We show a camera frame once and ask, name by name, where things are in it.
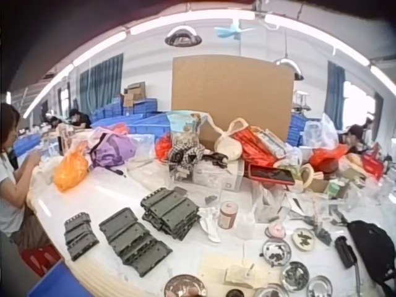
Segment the smartphone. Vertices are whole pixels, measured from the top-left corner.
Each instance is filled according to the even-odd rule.
[[[291,172],[286,169],[249,164],[247,174],[250,179],[255,181],[265,181],[268,183],[284,184],[287,186],[294,186],[295,184],[295,179],[291,175]]]

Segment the red stool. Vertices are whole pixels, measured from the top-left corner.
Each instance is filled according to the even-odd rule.
[[[39,277],[43,277],[61,258],[52,244],[39,249],[24,249],[20,257]]]

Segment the purple bag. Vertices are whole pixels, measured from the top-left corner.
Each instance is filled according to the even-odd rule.
[[[136,143],[125,135],[103,133],[99,142],[91,149],[93,167],[119,166],[132,158],[136,152]]]

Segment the black bag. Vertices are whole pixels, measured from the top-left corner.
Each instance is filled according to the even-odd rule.
[[[389,235],[364,221],[353,221],[346,226],[372,280],[382,287],[386,297],[396,297],[396,292],[385,284],[396,278],[395,245]]]

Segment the white bottle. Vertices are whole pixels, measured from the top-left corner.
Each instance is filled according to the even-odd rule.
[[[253,213],[243,215],[238,221],[236,235],[243,240],[252,239],[255,225],[256,221],[254,219]]]

